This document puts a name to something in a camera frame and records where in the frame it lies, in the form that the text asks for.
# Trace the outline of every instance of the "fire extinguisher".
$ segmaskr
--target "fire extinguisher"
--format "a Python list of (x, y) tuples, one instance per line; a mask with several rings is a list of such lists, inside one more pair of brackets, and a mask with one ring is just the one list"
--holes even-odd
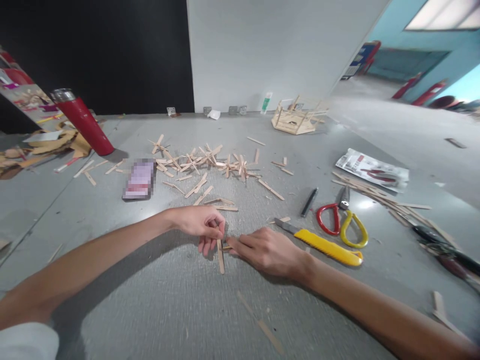
[(442, 81), (437, 82), (435, 85), (432, 85), (431, 88), (425, 91), (422, 95), (420, 95), (420, 97), (417, 100), (415, 100), (411, 104), (415, 106), (421, 106), (425, 104), (425, 102), (433, 98), (436, 93), (438, 93), (441, 89), (443, 89), (447, 85), (447, 80), (448, 79), (443, 79)]
[(68, 88), (54, 90), (51, 97), (98, 155), (113, 153), (114, 147), (80, 97)]
[(392, 99), (400, 99), (408, 89), (413, 88), (418, 82), (420, 77), (422, 76), (422, 72), (419, 72), (414, 77), (408, 79), (408, 81), (403, 85), (391, 98)]

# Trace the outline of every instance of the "glue tube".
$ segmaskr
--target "glue tube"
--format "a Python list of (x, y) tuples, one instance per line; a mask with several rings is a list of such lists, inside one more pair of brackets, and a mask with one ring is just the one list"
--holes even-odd
[(267, 107), (269, 106), (269, 102), (273, 94), (273, 92), (266, 93), (265, 99), (263, 100), (263, 105), (261, 106), (260, 114), (265, 115), (267, 113)]

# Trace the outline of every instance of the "paper scrap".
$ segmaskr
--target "paper scrap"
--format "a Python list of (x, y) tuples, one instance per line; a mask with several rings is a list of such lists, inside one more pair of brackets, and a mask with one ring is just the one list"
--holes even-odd
[(220, 118), (220, 111), (212, 110), (208, 113), (208, 115), (206, 117), (218, 120)]
[(52, 131), (52, 132), (42, 132), (39, 134), (35, 134), (30, 136), (28, 139), (23, 140), (23, 143), (33, 143), (37, 141), (52, 141), (52, 140), (58, 140), (59, 136), (61, 133), (63, 133), (63, 130), (59, 131)]

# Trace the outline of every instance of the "red water bottle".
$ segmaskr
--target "red water bottle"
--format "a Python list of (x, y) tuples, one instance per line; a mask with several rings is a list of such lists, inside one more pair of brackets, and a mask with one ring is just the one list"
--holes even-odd
[(82, 99), (74, 95), (72, 89), (56, 89), (51, 93), (51, 97), (98, 155), (104, 156), (114, 152), (114, 147), (97, 121)]

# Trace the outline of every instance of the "scissors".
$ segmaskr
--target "scissors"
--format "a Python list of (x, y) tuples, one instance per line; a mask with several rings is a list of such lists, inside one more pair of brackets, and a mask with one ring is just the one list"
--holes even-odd
[[(338, 203), (328, 204), (319, 208), (318, 211), (316, 212), (316, 219), (318, 221), (318, 225), (320, 225), (320, 227), (324, 232), (333, 236), (340, 235), (341, 240), (345, 244), (347, 244), (349, 247), (361, 249), (361, 248), (364, 248), (369, 242), (369, 234), (367, 233), (367, 230), (365, 229), (364, 225), (359, 220), (357, 215), (352, 213), (349, 210), (349, 205), (350, 205), (349, 201), (350, 201), (350, 187), (344, 186), (343, 189), (340, 190)], [(322, 221), (322, 213), (327, 209), (333, 210), (333, 218), (335, 223), (335, 227), (333, 230), (330, 230), (329, 228), (327, 228), (324, 222)], [(341, 227), (340, 227), (340, 210), (346, 211), (347, 213), (347, 217)], [(359, 243), (353, 243), (347, 238), (347, 228), (349, 227), (350, 222), (352, 221), (352, 218), (353, 220), (355, 220), (355, 223), (357, 224), (358, 228), (361, 231), (362, 239)]]

